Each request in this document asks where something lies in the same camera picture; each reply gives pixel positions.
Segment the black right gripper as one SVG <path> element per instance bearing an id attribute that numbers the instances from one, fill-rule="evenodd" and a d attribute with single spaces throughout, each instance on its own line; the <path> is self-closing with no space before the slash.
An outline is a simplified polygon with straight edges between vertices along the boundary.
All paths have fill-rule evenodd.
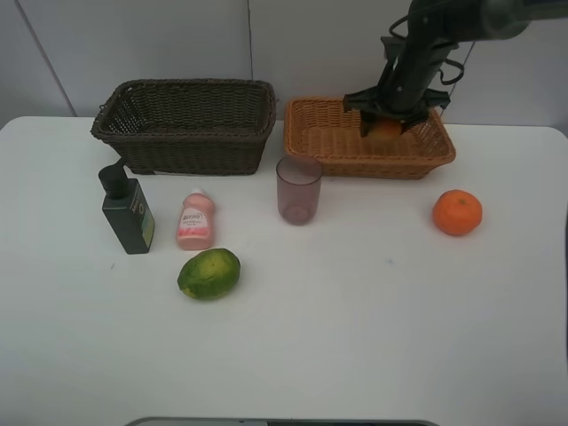
<path id="1" fill-rule="evenodd" d="M 431 67 L 386 67 L 377 85 L 343 97 L 345 112 L 360 112 L 360 136 L 366 137 L 380 118 L 400 121 L 401 133 L 427 121 L 431 108 L 445 109 L 449 92 L 429 88 L 436 70 Z"/>

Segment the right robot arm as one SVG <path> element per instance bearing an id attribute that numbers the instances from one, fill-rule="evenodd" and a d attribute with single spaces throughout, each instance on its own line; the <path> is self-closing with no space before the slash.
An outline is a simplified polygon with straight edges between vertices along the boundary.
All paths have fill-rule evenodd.
<path id="1" fill-rule="evenodd" d="M 459 82 L 458 77 L 445 79 L 442 67 L 465 71 L 448 57 L 460 43 L 508 40 L 533 21 L 566 15 L 565 1 L 413 1 L 397 21 L 407 25 L 406 35 L 390 28 L 381 39 L 387 63 L 377 85 L 345 95 L 343 109 L 359 111 L 363 137 L 382 122 L 402 134 L 426 122 L 431 109 L 449 105 L 449 93 L 430 84 L 436 77 L 444 86 Z"/>

